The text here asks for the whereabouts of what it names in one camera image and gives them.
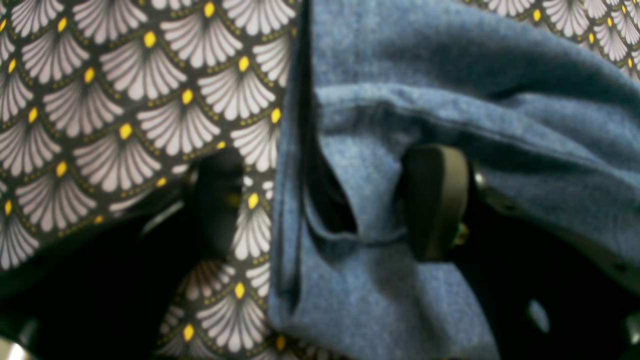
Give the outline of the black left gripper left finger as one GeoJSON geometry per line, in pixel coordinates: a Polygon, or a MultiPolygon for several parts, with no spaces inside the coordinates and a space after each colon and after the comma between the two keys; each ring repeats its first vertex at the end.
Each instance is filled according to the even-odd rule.
{"type": "Polygon", "coordinates": [[[186,274],[231,252],[242,187],[242,155],[218,150],[121,218],[2,274],[1,358],[148,360],[186,274]]]}

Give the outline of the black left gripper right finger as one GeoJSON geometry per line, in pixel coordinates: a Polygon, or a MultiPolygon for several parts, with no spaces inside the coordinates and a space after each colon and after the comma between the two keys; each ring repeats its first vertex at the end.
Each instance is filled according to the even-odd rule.
{"type": "Polygon", "coordinates": [[[639,358],[637,266],[534,219],[452,146],[411,146],[400,191],[414,259],[462,273],[503,360],[639,358]]]}

